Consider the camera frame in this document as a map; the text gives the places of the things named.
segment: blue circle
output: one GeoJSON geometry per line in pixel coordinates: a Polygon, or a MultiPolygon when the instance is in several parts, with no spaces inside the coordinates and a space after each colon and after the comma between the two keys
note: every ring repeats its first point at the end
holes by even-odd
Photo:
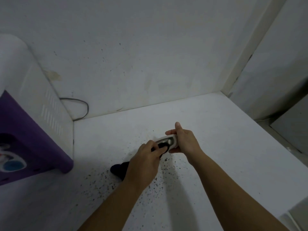
{"type": "Polygon", "coordinates": [[[24,164],[17,160],[10,160],[4,163],[3,169],[6,171],[16,171],[24,167],[24,164]]]}

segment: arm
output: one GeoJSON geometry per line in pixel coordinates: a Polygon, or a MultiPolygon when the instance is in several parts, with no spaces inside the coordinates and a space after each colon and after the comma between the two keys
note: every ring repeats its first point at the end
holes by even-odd
{"type": "Polygon", "coordinates": [[[160,162],[159,156],[166,150],[167,147],[159,149],[157,143],[152,140],[142,144],[129,162],[124,181],[78,231],[122,230],[137,199],[155,178],[160,162]]]}
{"type": "Polygon", "coordinates": [[[288,230],[201,150],[191,131],[183,130],[177,122],[174,130],[166,132],[166,135],[170,134],[177,134],[179,143],[179,147],[170,153],[183,152],[186,155],[225,231],[288,230]]]}

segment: cable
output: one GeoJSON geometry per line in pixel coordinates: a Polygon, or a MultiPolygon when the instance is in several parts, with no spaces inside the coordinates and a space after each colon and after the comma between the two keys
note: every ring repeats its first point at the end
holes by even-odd
{"type": "MultiPolygon", "coordinates": [[[[89,113],[89,104],[87,102],[83,101],[83,100],[79,100],[79,99],[75,99],[75,98],[67,98],[67,97],[60,98],[60,100],[76,100],[76,101],[80,101],[82,103],[85,103],[87,105],[87,113],[86,113],[85,116],[87,116],[88,113],[89,113]]],[[[83,116],[82,118],[74,119],[73,122],[79,121],[79,120],[83,119],[85,116],[83,116]]]]}

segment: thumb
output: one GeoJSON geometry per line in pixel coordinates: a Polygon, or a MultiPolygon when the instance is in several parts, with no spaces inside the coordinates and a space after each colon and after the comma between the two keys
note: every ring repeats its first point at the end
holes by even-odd
{"type": "Polygon", "coordinates": [[[177,135],[181,135],[184,133],[183,128],[181,127],[181,124],[179,122],[175,123],[175,130],[177,135]]]}
{"type": "Polygon", "coordinates": [[[161,154],[164,154],[165,151],[167,151],[167,149],[168,148],[166,146],[162,147],[162,148],[158,148],[158,149],[156,149],[155,151],[152,152],[152,155],[153,155],[154,158],[158,158],[158,157],[160,157],[161,154]]]}

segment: purple object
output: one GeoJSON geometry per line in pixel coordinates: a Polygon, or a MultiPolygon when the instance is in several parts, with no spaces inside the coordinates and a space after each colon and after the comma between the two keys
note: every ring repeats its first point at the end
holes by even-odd
{"type": "MultiPolygon", "coordinates": [[[[40,128],[40,126],[18,105],[6,91],[0,97],[0,143],[9,148],[1,151],[13,152],[26,162],[26,167],[13,172],[0,170],[0,185],[58,168],[68,173],[73,160],[40,128]]],[[[11,162],[6,168],[20,167],[11,162]]]]}

